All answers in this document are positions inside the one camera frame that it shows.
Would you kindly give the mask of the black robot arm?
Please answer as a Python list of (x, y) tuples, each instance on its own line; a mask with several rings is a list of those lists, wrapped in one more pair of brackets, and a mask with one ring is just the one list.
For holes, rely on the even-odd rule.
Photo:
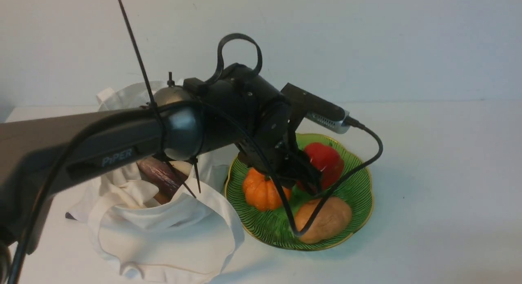
[(233, 143), (247, 165), (300, 180), (291, 154), (276, 147), (298, 153), (293, 137), (301, 120), (310, 112), (326, 117), (329, 105), (291, 84), (278, 90), (241, 64), (216, 81), (189, 78), (154, 97), (158, 115), (124, 109), (2, 123), (1, 242), (20, 240), (41, 186), (74, 138), (45, 199), (146, 156), (190, 160)]

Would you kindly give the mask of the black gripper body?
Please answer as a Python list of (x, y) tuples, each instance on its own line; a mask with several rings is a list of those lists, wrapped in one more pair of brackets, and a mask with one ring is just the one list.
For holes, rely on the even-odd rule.
[(253, 130), (253, 140), (259, 145), (269, 165), (283, 187), (300, 184), (311, 195), (322, 192), (321, 176), (309, 156), (298, 148), (296, 133), (289, 128), (292, 109), (289, 105), (268, 105), (260, 111)]

